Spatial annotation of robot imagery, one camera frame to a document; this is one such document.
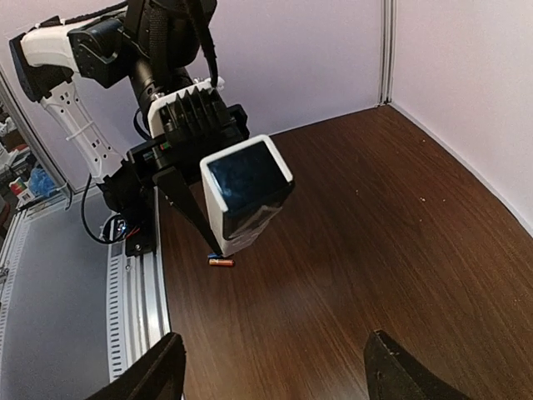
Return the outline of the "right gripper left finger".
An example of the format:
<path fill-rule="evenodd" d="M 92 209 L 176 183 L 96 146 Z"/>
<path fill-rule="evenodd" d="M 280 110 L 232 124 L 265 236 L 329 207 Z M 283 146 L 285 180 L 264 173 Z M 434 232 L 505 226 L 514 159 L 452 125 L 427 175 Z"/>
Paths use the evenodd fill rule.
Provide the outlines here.
<path fill-rule="evenodd" d="M 88 399 L 175 399 L 183 397 L 186 350 L 182 336 L 166 334 L 118 379 Z"/>

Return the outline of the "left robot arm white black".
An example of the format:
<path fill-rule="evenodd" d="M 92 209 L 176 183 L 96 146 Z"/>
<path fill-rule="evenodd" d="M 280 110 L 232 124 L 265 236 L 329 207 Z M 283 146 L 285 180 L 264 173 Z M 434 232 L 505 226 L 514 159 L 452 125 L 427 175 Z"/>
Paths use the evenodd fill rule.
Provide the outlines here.
<path fill-rule="evenodd" d="M 191 192 L 200 161 L 249 138 L 247 114 L 227 106 L 209 23 L 213 1 L 124 1 L 80 17 L 41 22 L 10 43 L 18 81 L 67 132 L 85 158 L 88 183 L 126 224 L 132 255 L 154 247 L 152 190 L 222 252 Z M 77 94 L 74 78 L 103 88 L 128 78 L 142 143 L 115 151 Z"/>

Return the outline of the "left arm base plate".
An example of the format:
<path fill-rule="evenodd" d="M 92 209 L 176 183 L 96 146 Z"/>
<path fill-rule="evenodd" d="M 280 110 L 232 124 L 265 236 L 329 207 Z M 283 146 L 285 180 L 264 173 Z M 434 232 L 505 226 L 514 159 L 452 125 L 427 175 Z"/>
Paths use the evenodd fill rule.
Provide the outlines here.
<path fill-rule="evenodd" d="M 113 241 L 122 238 L 127 257 L 140 257 L 157 250 L 156 204 L 153 189 L 142 194 L 142 206 L 136 208 L 138 218 L 128 222 L 123 215 L 112 212 L 101 226 L 98 238 Z"/>

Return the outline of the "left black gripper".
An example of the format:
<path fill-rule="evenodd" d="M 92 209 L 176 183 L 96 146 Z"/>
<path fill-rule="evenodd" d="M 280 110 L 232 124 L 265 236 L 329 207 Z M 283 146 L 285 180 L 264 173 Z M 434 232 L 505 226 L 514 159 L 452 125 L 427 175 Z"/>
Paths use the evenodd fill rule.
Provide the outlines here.
<path fill-rule="evenodd" d="M 127 160 L 139 181 L 148 186 L 155 183 L 212 251 L 222 255 L 211 226 L 187 184 L 200 179 L 199 164 L 204 157 L 249 138 L 247 113 L 240 104 L 221 107 L 203 116 L 191 111 L 176 113 L 174 106 L 166 105 L 157 115 L 162 115 L 165 122 L 163 134 L 129 150 Z"/>

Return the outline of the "white remote control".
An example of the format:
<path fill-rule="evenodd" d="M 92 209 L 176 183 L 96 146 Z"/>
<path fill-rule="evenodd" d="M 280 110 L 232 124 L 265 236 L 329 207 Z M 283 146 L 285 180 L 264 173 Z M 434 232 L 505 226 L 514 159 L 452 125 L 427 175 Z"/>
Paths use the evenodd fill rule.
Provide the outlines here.
<path fill-rule="evenodd" d="M 253 244 L 282 210 L 293 174 L 267 135 L 251 137 L 200 161 L 214 252 L 228 258 Z"/>

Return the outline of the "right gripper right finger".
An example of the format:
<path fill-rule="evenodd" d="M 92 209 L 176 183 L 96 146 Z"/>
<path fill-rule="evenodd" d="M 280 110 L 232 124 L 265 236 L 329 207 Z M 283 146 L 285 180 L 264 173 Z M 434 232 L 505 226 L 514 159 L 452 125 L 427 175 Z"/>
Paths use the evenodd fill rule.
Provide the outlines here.
<path fill-rule="evenodd" d="M 438 378 L 383 330 L 372 332 L 364 347 L 370 399 L 467 399 Z"/>

